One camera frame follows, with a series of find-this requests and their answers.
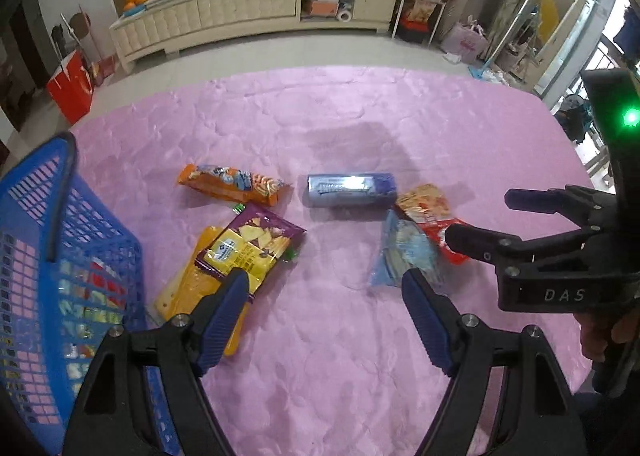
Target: metal screw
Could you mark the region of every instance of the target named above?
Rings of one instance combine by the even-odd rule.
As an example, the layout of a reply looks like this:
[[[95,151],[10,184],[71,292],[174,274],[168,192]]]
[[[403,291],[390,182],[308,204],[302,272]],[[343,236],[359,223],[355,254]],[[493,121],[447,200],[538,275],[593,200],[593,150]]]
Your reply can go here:
[[[476,326],[478,326],[479,322],[480,320],[478,319],[478,317],[476,317],[476,315],[473,315],[472,313],[465,313],[462,316],[462,324],[468,326],[469,328],[475,328]]]
[[[110,337],[120,337],[124,333],[124,326],[122,324],[116,324],[109,328]]]
[[[534,324],[530,324],[529,326],[527,326],[524,329],[529,334],[529,336],[533,337],[534,339],[537,339],[538,337],[540,337],[542,335],[542,330],[540,328],[538,328],[537,326],[535,326]]]
[[[190,319],[191,318],[186,313],[179,313],[171,319],[171,324],[177,328],[182,328],[189,324]]]

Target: tile floor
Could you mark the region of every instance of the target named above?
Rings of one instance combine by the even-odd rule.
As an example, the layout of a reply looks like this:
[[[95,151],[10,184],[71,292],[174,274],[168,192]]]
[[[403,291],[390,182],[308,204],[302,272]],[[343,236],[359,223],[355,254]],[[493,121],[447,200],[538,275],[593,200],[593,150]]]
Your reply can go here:
[[[287,32],[197,46],[168,59],[159,52],[138,61],[129,76],[122,70],[94,94],[92,119],[154,93],[246,72],[298,66],[362,65],[432,70],[468,76],[466,65],[453,65],[442,53],[367,31]],[[7,146],[12,153],[2,172],[13,167],[35,146],[68,127],[56,104],[44,94],[20,134]]]

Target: red bag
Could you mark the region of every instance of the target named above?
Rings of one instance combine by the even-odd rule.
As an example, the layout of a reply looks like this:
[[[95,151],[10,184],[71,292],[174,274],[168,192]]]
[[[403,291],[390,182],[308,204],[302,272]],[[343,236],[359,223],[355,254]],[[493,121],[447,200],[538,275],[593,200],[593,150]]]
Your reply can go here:
[[[467,225],[462,220],[453,218],[451,220],[439,220],[432,223],[418,223],[418,226],[423,230],[425,234],[427,234],[431,241],[439,246],[440,251],[450,263],[454,265],[462,265],[462,263],[464,263],[468,258],[464,254],[459,254],[452,251],[444,239],[445,232],[447,232],[449,225],[453,223]]]
[[[71,124],[89,113],[94,86],[77,50],[63,59],[62,65],[47,82],[47,90]]]

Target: hand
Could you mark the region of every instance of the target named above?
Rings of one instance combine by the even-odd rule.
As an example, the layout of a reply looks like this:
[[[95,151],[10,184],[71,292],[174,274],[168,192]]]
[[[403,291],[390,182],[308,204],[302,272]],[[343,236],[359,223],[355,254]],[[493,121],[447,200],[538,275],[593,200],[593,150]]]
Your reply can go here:
[[[604,350],[609,339],[615,344],[626,344],[634,339],[640,321],[640,308],[627,313],[613,327],[610,326],[610,317],[606,315],[575,313],[574,317],[580,324],[582,355],[594,362],[604,362]]]

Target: cabinet drawer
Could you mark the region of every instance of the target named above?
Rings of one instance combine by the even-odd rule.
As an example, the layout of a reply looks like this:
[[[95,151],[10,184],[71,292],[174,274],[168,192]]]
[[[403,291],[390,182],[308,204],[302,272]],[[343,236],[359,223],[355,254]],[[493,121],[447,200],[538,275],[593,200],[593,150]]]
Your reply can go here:
[[[357,21],[391,21],[396,0],[355,0],[353,19]]]
[[[200,15],[195,0],[151,12],[115,31],[125,55],[175,36],[200,30]]]
[[[198,0],[202,27],[296,15],[297,0]]]

